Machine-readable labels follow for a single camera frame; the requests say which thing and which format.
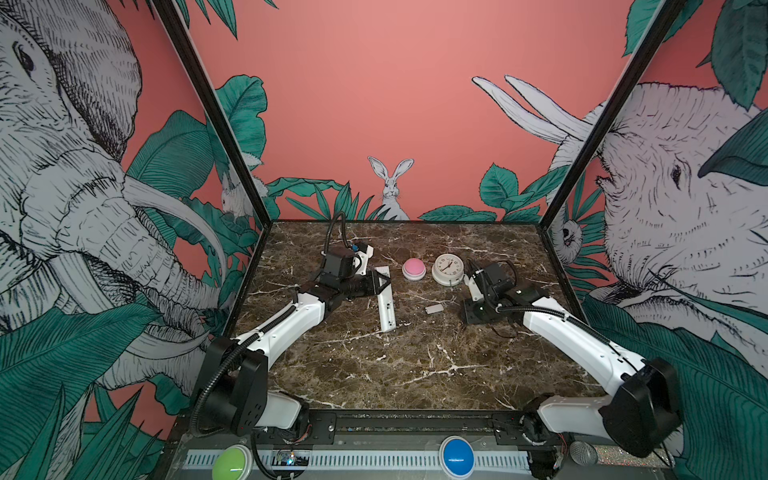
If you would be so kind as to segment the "white remote control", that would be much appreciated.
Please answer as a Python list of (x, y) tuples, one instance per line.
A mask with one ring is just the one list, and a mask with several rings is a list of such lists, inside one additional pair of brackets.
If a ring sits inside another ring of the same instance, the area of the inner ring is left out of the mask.
[(396, 317), (392, 286), (386, 289), (382, 295), (377, 296), (380, 330), (389, 332), (396, 328)]

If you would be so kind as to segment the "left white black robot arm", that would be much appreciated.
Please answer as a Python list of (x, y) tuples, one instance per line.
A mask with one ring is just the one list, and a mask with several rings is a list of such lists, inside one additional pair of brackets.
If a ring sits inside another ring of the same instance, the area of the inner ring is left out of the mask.
[(209, 346), (191, 395), (189, 433), (244, 436), (256, 429), (301, 433), (307, 405), (271, 392), (268, 375), (276, 360), (306, 332), (320, 325), (344, 301), (381, 297), (391, 278), (368, 266), (374, 248), (364, 242), (333, 245), (320, 268), (293, 289), (290, 302), (237, 337), (221, 336)]

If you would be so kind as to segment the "grey remote battery cover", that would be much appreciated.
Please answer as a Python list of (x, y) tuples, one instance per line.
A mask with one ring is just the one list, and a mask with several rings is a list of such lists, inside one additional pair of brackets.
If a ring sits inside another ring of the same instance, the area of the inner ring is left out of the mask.
[(443, 311), (444, 311), (444, 307), (442, 304), (430, 305), (425, 308), (425, 313), (427, 315), (433, 315)]

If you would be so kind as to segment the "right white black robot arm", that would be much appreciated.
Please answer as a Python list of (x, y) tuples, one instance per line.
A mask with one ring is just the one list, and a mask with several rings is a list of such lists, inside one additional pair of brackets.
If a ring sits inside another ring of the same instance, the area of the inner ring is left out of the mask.
[(601, 397), (552, 395), (530, 402), (520, 418), (529, 443), (541, 445), (556, 434), (585, 435), (646, 457), (681, 427), (680, 384), (670, 363), (609, 340), (522, 279), (509, 261), (469, 261), (464, 282), (471, 294), (463, 303), (466, 324), (521, 325), (580, 365), (604, 391)]

